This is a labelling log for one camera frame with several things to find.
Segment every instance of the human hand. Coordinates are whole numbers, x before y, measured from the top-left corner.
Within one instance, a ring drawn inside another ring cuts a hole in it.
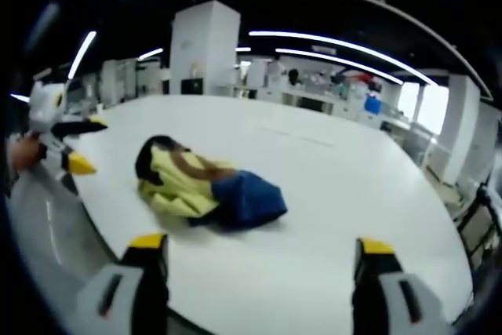
[[[13,167],[17,171],[33,169],[40,161],[40,141],[35,136],[18,140],[13,146]]]

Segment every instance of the large white table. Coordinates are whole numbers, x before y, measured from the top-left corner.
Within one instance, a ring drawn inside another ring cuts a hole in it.
[[[449,214],[384,133],[313,111],[211,96],[150,96],[103,114],[82,136],[96,167],[75,177],[91,219],[120,257],[137,235],[167,231],[169,306],[217,335],[351,333],[355,240],[389,242],[453,321],[469,301],[467,257]],[[167,134],[281,187],[289,212],[225,235],[158,220],[136,194],[144,141]]]

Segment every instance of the ceiling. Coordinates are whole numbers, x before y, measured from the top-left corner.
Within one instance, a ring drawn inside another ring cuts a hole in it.
[[[71,62],[85,34],[98,32],[85,55],[80,72],[96,69],[106,59],[139,56],[164,47],[169,60],[170,24],[177,11],[209,0],[17,0],[19,22],[13,27],[30,30],[49,2],[60,9],[23,67],[32,74],[45,67]],[[219,0],[242,15],[241,46],[254,53],[271,53],[275,47],[311,49],[309,41],[291,38],[250,38],[251,30],[297,31],[322,35],[386,53],[414,68],[443,68],[468,74],[466,67],[442,44],[400,16],[361,0]],[[492,90],[497,101],[502,62],[500,20],[493,0],[384,0],[439,33],[462,54]],[[382,71],[396,68],[353,50],[337,54]]]

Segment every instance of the yellow cloth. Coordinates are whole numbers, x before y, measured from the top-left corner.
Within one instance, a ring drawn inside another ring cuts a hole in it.
[[[182,155],[187,164],[204,169],[194,153],[183,152]],[[226,162],[211,163],[219,168],[230,167]],[[202,217],[218,206],[219,202],[213,198],[211,182],[191,178],[179,170],[168,151],[152,146],[150,167],[158,173],[163,185],[155,186],[140,180],[138,190],[154,211],[182,217]]]

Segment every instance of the blue object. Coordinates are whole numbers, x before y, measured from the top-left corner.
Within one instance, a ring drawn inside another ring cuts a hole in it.
[[[221,204],[205,217],[190,219],[190,225],[215,221],[228,231],[236,231],[259,227],[287,212],[281,190],[245,170],[212,182],[212,190]]]
[[[367,96],[366,102],[364,103],[364,110],[369,113],[378,115],[380,109],[382,108],[382,101],[378,100],[376,97]]]

